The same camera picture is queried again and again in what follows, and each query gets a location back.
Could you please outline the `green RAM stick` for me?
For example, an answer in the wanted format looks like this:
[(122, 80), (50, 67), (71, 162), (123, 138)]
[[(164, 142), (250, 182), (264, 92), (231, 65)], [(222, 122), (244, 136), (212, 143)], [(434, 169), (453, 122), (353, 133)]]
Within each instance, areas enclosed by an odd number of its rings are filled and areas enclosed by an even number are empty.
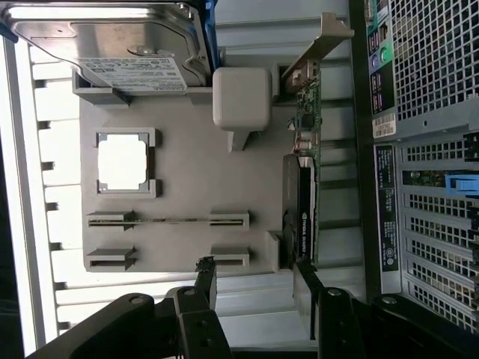
[(90, 220), (90, 227), (134, 226), (137, 224), (209, 224), (210, 226), (242, 226), (242, 219), (207, 219), (207, 218), (146, 218), (135, 220)]

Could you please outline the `grey parts rack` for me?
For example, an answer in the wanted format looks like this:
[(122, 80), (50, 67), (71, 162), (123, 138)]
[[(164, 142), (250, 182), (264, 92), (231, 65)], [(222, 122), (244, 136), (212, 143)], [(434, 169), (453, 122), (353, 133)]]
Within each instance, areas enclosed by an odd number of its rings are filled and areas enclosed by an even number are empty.
[[(238, 55), (216, 86), (183, 96), (142, 96), (130, 105), (80, 103), (83, 264), (89, 272), (191, 272), (213, 257), (221, 273), (263, 274), (280, 266), (283, 157), (290, 108), (274, 108), (282, 64)], [(98, 143), (139, 134), (147, 182), (138, 191), (101, 190)], [(90, 220), (242, 219), (242, 226)]]

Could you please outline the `silver CPU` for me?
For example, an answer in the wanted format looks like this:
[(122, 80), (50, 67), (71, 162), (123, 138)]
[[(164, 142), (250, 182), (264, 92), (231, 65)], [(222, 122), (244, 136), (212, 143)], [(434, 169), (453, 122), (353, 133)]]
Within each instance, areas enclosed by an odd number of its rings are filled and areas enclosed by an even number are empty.
[(147, 150), (139, 134), (107, 134), (98, 143), (101, 190), (138, 191), (147, 182)]

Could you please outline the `blue card retention clip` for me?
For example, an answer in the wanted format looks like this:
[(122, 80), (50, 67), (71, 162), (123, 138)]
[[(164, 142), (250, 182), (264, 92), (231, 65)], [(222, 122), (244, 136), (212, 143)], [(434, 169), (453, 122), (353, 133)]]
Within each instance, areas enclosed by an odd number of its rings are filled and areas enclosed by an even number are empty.
[(445, 188), (449, 195), (479, 198), (479, 175), (447, 175)]

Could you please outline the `open black PC case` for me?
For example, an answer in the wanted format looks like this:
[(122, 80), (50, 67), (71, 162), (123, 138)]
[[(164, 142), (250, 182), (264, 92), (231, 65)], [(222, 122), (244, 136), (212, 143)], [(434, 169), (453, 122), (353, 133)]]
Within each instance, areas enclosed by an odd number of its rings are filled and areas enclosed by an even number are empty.
[(366, 295), (479, 336), (479, 0), (349, 0)]

